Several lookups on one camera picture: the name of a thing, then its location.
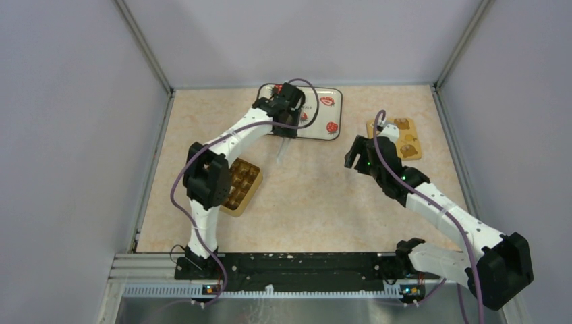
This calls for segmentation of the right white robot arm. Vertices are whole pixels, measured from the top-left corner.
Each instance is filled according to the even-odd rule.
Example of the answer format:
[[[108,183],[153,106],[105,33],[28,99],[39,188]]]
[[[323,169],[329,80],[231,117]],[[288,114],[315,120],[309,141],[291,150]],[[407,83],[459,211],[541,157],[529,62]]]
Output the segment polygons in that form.
[[[494,229],[455,204],[428,176],[402,164],[396,144],[384,132],[374,138],[356,136],[345,167],[371,176],[389,199],[421,215],[460,247],[447,250],[418,238],[401,241],[395,260],[400,276],[438,275],[467,288],[494,311],[534,281],[526,238]]]

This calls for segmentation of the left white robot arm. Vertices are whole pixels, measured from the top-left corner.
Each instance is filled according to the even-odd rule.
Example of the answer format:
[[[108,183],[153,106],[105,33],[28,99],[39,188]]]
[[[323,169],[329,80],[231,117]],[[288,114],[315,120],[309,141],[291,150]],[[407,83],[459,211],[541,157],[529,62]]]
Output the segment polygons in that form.
[[[231,165],[259,138],[274,134],[295,138],[304,92],[286,82],[270,97],[254,101],[245,115],[215,139],[188,149],[187,162],[175,183],[183,184],[190,206],[175,202],[191,221],[192,235],[185,248],[190,269],[200,279],[216,271],[214,253],[218,248],[216,227],[219,210],[231,193]]]

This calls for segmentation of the pile of chocolates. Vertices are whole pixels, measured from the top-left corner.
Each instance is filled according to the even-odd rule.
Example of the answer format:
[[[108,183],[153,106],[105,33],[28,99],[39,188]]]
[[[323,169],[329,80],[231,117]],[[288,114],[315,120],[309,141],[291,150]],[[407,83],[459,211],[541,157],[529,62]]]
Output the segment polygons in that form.
[[[306,104],[305,92],[290,83],[275,84],[272,87],[270,103],[275,112],[273,121],[298,126]]]

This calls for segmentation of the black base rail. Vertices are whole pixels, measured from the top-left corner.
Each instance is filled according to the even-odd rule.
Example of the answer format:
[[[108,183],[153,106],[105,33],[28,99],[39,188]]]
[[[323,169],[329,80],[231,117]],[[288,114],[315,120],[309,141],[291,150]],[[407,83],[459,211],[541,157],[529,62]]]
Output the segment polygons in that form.
[[[421,274],[394,254],[381,252],[221,253],[218,260],[177,259],[176,280],[206,280],[227,292],[377,292],[390,284],[415,284]]]

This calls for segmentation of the metal tongs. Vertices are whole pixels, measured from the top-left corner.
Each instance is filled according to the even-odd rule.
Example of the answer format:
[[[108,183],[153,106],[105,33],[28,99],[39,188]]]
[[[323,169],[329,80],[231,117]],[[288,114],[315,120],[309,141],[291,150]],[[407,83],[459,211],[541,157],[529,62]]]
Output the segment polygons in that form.
[[[277,156],[276,156],[277,165],[281,164],[283,156],[284,156],[285,152],[287,151],[290,142],[291,142],[290,138],[283,138],[282,139],[280,147],[279,147],[278,152],[277,152]]]

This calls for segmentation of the gold chocolate box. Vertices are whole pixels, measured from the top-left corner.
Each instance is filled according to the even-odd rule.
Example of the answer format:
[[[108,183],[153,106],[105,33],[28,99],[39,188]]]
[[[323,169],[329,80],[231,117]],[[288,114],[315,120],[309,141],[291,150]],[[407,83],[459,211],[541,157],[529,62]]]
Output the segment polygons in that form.
[[[243,215],[246,207],[260,187],[263,174],[259,166],[237,158],[230,167],[231,189],[221,211],[232,217]]]

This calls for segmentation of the wooden animal puzzle board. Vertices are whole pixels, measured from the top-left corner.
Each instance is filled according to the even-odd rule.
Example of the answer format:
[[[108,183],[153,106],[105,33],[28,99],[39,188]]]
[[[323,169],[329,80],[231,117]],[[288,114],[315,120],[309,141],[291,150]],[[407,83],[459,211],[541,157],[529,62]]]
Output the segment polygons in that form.
[[[416,126],[410,118],[388,118],[384,123],[383,130],[377,130],[374,120],[366,122],[367,137],[372,138],[376,130],[376,135],[381,134],[395,139],[397,155],[405,161],[420,160],[422,158],[422,148]]]

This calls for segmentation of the strawberry pattern tray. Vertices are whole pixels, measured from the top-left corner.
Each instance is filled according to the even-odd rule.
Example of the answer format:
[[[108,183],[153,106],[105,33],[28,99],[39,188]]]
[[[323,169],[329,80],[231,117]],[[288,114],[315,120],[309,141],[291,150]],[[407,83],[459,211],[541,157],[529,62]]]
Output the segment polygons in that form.
[[[311,140],[332,141],[339,137],[341,132],[341,115],[343,94],[336,88],[316,87],[318,100],[309,86],[298,86],[306,94],[305,114],[302,115],[299,125],[306,125],[316,115],[316,103],[319,102],[318,117],[308,128],[298,130],[297,137]]]

